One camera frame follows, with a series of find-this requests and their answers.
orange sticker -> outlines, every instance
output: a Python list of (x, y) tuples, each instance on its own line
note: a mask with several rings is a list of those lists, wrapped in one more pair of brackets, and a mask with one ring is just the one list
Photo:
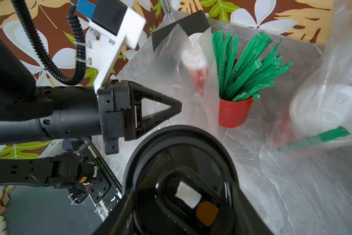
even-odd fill
[(197, 207), (197, 218), (207, 227), (210, 227), (216, 220), (219, 208), (209, 201), (201, 202)]
[(86, 179), (87, 177), (82, 177), (82, 179), (78, 183), (83, 183)]

red cup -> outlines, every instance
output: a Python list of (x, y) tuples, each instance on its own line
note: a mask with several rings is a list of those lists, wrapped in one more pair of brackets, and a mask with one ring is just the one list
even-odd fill
[(240, 126), (247, 119), (252, 103), (253, 97), (238, 102), (220, 99), (219, 125), (227, 128)]

white label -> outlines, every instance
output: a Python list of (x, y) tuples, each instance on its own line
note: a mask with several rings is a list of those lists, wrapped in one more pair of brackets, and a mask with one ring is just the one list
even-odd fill
[(183, 181), (180, 181), (175, 196), (183, 200), (183, 202), (192, 209), (194, 209), (198, 205), (199, 201), (202, 198), (201, 194), (199, 194), (196, 190), (194, 190), (192, 187), (190, 187)]

white flower pattern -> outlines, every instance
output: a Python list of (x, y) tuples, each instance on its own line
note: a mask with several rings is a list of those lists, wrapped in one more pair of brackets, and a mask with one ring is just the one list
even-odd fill
[(180, 8), (181, 1), (180, 0), (171, 0), (172, 9), (177, 11)]
[(239, 8), (232, 12), (231, 23), (260, 29), (274, 34), (282, 34), (294, 27), (297, 22), (294, 20), (273, 20), (266, 23), (262, 22), (272, 13), (276, 5), (276, 0), (256, 0), (254, 4), (254, 14), (257, 21), (244, 8)]
[[(36, 81), (37, 86), (66, 86), (61, 82), (57, 81), (47, 70), (45, 70), (44, 65), (37, 57), (19, 21), (16, 20), (7, 23), (3, 27), (3, 31), (7, 38), (16, 47), (18, 47), (21, 51), (23, 51), (34, 61), (36, 61), (37, 65), (33, 65), (24, 61), (21, 62), (32, 74), (39, 73), (39, 76)], [(48, 52), (49, 49), (47, 38), (39, 30), (37, 32), (45, 47), (45, 50)], [(56, 52), (52, 60), (58, 68), (73, 69), (75, 68), (75, 49), (68, 47), (62, 48), (61, 50)]]

plastic wrap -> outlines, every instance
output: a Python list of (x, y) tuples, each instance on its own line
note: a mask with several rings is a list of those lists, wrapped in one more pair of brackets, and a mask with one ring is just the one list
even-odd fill
[[(219, 136), (220, 100), (211, 28), (188, 37), (175, 26), (156, 48), (143, 85), (181, 101), (182, 111), (172, 118), (173, 125), (196, 126)], [(142, 109), (145, 115), (164, 106), (142, 103)]]
[(322, 65), (283, 107), (267, 140), (293, 153), (352, 146), (352, 1), (335, 3)]

